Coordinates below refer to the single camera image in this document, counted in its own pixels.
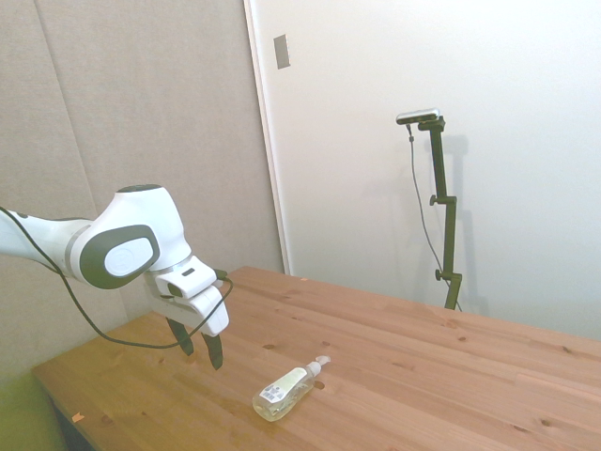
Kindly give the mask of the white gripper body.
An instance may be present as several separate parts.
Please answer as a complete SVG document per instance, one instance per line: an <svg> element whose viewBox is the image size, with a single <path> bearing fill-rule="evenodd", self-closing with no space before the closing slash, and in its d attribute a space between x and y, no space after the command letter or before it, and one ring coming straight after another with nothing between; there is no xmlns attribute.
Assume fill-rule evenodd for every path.
<svg viewBox="0 0 601 451"><path fill-rule="evenodd" d="M200 332L215 336L229 324L215 273L148 272L144 276L152 309Z"/></svg>

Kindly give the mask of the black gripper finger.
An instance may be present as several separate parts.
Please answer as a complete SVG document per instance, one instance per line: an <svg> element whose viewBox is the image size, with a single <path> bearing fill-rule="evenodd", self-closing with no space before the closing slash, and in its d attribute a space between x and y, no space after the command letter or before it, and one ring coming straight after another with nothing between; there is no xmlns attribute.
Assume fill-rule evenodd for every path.
<svg viewBox="0 0 601 451"><path fill-rule="evenodd" d="M215 370L219 370L223 366L223 344L221 337L218 334L212 336L205 333L201 333L201 336L208 349L208 357L212 367Z"/></svg>
<svg viewBox="0 0 601 451"><path fill-rule="evenodd" d="M167 318L166 320L179 347L187 356L191 356L194 352L194 346L185 325L174 319Z"/></svg>

